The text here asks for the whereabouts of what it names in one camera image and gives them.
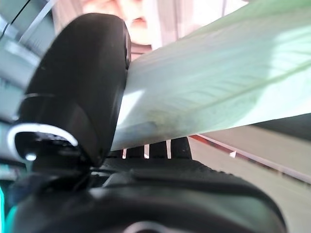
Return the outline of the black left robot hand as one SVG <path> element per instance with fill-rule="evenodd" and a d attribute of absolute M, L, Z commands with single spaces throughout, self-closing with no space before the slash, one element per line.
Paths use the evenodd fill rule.
<path fill-rule="evenodd" d="M 73 20 L 42 58 L 7 134 L 32 164 L 11 186 L 7 233 L 285 233 L 277 204 L 253 184 L 191 157 L 188 139 L 151 159 L 111 152 L 130 38 L 122 19 Z"/>

